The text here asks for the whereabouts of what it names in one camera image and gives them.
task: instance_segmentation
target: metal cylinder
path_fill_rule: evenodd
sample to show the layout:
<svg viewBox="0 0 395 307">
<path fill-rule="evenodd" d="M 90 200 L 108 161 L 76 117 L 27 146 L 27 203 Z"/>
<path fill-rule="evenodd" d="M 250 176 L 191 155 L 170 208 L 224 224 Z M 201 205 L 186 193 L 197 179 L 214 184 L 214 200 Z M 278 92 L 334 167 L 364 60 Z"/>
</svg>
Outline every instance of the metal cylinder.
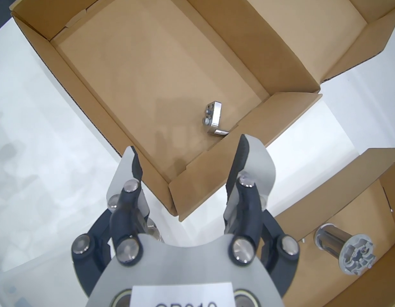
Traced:
<svg viewBox="0 0 395 307">
<path fill-rule="evenodd" d="M 324 224 L 314 235 L 314 242 L 338 259 L 340 269 L 348 275 L 361 275 L 374 263 L 374 244 L 366 234 L 351 235 L 333 224 Z"/>
</svg>

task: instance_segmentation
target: open cardboard box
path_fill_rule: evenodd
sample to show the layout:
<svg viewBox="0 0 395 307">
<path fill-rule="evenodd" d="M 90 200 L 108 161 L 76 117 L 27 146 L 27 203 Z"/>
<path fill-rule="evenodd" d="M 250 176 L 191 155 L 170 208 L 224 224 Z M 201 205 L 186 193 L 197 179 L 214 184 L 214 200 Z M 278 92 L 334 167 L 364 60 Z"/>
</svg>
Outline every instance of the open cardboard box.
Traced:
<svg viewBox="0 0 395 307">
<path fill-rule="evenodd" d="M 292 217 L 290 225 L 286 224 L 286 233 L 298 240 L 304 237 L 304 243 L 300 242 L 296 275 L 283 299 L 286 307 L 389 307 L 395 304 L 395 164 L 360 195 L 348 195 L 347 200 L 353 199 L 352 202 L 332 214 L 336 210 L 331 210 L 335 197 L 344 195 L 344 182 L 349 181 L 345 174 L 350 173 L 350 165 L 311 193 L 321 195 L 315 200 L 316 206 L 310 206 L 303 216 L 299 211 L 294 212 L 297 215 Z M 297 204 L 309 200 L 313 199 L 306 196 Z M 327 218 L 319 220 L 318 213 Z M 278 216 L 280 223 L 282 219 L 284 216 Z M 333 223 L 350 234 L 369 235 L 375 244 L 374 266 L 361 277 L 344 274 L 337 259 L 315 246 L 315 231 L 309 232 L 309 223 L 317 229 L 324 222 Z"/>
<path fill-rule="evenodd" d="M 12 15 L 111 145 L 119 153 L 136 147 L 144 182 L 182 220 L 224 185 L 242 133 L 269 145 L 316 102 L 320 82 L 383 50 L 395 0 L 17 0 Z M 223 104 L 222 129 L 230 131 L 223 139 L 201 124 L 214 100 Z M 375 181 L 394 162 L 395 149 L 369 149 L 278 222 L 309 240 L 330 218 L 350 233 L 364 228 L 353 225 L 355 211 L 372 220 L 367 233 L 383 255 L 395 244 L 395 226 Z M 302 245 L 289 305 L 322 306 L 357 279 L 337 273 L 335 282 L 320 285 L 308 270 L 325 261 L 314 261 L 309 244 Z M 376 279 L 389 281 L 387 270 L 394 278 L 395 245 L 329 305 L 390 305 L 395 282 L 383 288 L 390 294 L 382 300 L 370 288 Z M 305 298 L 314 294 L 315 301 Z"/>
</svg>

